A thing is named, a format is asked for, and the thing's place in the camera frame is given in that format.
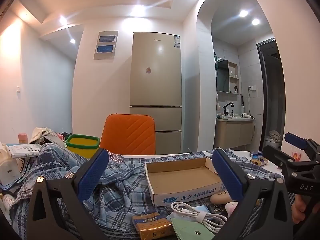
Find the person's right hand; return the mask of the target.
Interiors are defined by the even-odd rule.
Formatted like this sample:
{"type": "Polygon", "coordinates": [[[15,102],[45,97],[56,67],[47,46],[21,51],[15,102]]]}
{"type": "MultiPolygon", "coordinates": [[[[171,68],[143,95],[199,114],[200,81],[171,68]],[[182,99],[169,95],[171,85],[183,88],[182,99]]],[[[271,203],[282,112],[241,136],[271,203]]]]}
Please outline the person's right hand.
{"type": "Polygon", "coordinates": [[[292,220],[295,224],[299,224],[305,219],[306,203],[301,195],[295,195],[295,201],[291,206],[292,220]]]}

